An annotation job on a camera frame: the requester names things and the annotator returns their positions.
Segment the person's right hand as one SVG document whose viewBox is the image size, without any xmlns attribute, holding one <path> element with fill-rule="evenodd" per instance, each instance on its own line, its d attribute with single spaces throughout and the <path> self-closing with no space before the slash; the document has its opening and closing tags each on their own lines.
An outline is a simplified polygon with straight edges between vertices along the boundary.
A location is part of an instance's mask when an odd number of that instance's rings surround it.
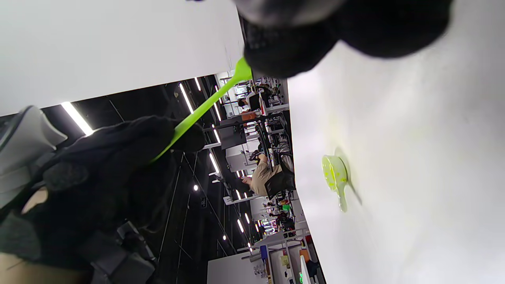
<svg viewBox="0 0 505 284">
<path fill-rule="evenodd" d="M 235 0 L 244 57 L 264 75 L 291 78 L 314 68 L 340 40 L 381 59 L 436 41 L 450 23 L 451 0 Z"/>
</svg>

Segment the person's left hand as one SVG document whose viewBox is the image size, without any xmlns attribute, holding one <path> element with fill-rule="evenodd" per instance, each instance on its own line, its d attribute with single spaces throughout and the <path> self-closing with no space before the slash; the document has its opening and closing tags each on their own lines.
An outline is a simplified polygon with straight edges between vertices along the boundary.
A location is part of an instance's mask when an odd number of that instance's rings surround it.
<svg viewBox="0 0 505 284">
<path fill-rule="evenodd" d="M 62 147 L 66 135 L 37 108 L 1 130 L 1 253 L 68 270 L 107 269 L 141 256 L 130 223 L 155 230 L 164 212 L 172 151 L 205 145 L 196 123 L 147 116 L 103 127 Z"/>
</svg>

